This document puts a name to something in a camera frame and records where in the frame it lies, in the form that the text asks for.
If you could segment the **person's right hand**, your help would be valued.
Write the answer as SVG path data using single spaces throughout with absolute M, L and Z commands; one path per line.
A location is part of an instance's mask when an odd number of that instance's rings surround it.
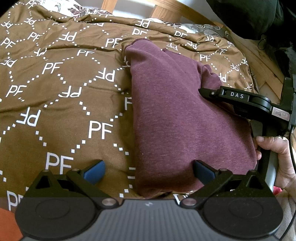
M 254 145 L 256 149 L 261 147 L 277 153 L 278 170 L 274 186 L 280 188 L 283 192 L 287 192 L 295 200 L 295 170 L 292 164 L 289 141 L 279 137 L 257 136 Z

